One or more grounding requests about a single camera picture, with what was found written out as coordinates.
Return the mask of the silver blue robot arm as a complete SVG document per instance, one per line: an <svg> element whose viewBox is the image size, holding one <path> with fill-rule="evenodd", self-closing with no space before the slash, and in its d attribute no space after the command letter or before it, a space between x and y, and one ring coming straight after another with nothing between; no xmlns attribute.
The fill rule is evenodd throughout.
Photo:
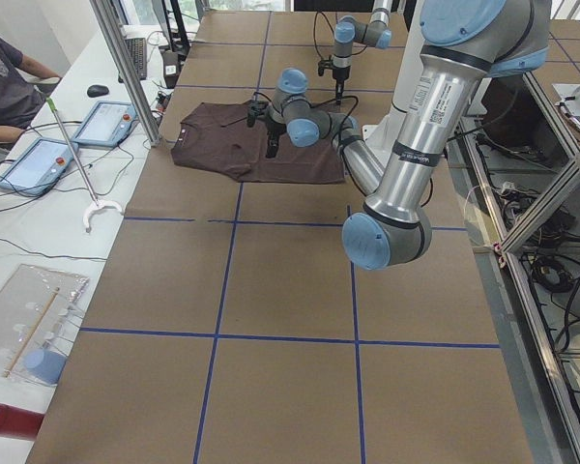
<svg viewBox="0 0 580 464"><path fill-rule="evenodd" d="M342 242L348 258L366 270L408 263L431 242L421 197L447 141L480 82L539 68L548 51L547 1L426 1L412 23L420 34L422 71L400 131L380 161L353 118L315 108L305 74L288 68L262 113L269 157L287 134L298 147L330 139L358 188L362 210L348 217Z"/></svg>
<svg viewBox="0 0 580 464"><path fill-rule="evenodd" d="M368 23L357 21L353 16L347 15L336 24L333 33L332 66L337 105L341 105L344 85L350 76L353 45L387 48L392 40L392 31L389 27L391 12L392 0L375 1Z"/></svg>

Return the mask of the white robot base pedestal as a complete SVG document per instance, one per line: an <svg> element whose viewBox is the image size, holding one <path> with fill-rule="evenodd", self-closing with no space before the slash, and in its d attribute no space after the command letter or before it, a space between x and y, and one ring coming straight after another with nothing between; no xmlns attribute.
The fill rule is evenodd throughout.
<svg viewBox="0 0 580 464"><path fill-rule="evenodd" d="M389 112L378 125L362 127L363 138L368 147L377 155L388 155L392 144L400 133L405 115L409 109L411 98L419 83L423 64L420 52L424 44L421 33L420 15L423 0L401 1L398 10L409 15L411 22L409 35L404 46L401 68L397 76Z"/></svg>

